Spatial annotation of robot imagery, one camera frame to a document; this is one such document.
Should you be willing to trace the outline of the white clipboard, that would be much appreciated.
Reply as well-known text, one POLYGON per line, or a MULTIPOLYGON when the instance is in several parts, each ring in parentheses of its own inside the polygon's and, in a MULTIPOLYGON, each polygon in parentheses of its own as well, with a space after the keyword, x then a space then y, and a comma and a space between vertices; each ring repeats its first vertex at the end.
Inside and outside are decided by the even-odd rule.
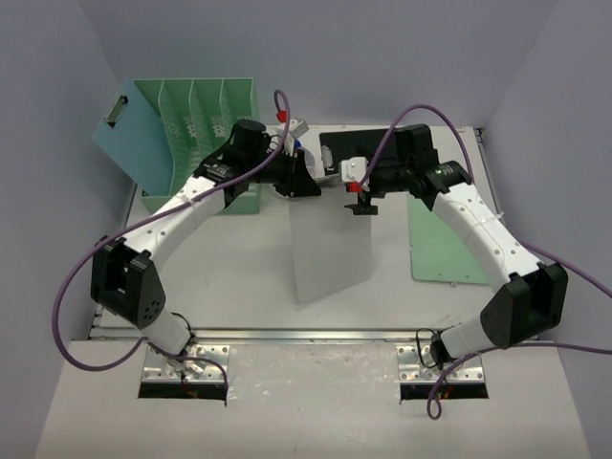
POLYGON ((338 178, 320 178, 318 197, 289 202, 296 299, 309 304, 372 276, 372 218, 347 207, 355 196, 338 178))

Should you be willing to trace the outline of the blue clipboard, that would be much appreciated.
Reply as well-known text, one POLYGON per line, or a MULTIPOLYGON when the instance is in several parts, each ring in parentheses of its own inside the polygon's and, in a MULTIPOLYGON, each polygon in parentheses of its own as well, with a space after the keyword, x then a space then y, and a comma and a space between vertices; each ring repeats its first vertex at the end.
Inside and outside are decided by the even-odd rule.
POLYGON ((164 125, 134 81, 122 84, 93 141, 145 193, 169 193, 173 162, 164 125))

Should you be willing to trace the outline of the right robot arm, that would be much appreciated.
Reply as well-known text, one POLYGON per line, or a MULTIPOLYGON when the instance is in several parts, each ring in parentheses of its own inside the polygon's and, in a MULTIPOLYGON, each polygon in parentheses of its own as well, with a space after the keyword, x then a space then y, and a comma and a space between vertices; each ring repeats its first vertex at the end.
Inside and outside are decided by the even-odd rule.
POLYGON ((480 264, 492 299, 475 317, 431 336, 428 368, 446 376, 461 358, 487 348, 508 349, 560 323, 569 276, 559 263, 545 264, 506 229, 487 206, 468 171, 441 162, 424 124, 384 134, 395 140, 395 154, 356 147, 339 163, 346 189, 357 195, 356 215, 375 215, 373 200, 407 192, 445 222, 480 264))

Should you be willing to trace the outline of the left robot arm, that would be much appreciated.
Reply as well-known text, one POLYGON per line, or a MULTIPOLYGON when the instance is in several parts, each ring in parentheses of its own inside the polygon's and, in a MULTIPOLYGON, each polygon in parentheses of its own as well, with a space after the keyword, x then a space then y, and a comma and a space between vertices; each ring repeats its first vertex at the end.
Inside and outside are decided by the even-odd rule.
POLYGON ((271 136, 259 121, 237 121, 229 138, 198 164, 169 201, 94 255, 91 298, 164 351, 164 363, 175 374, 192 373, 199 353, 188 346, 191 332, 165 306, 160 279, 165 262, 252 184, 270 184, 290 198, 320 196, 304 152, 295 145, 308 129, 305 120, 292 119, 271 136))

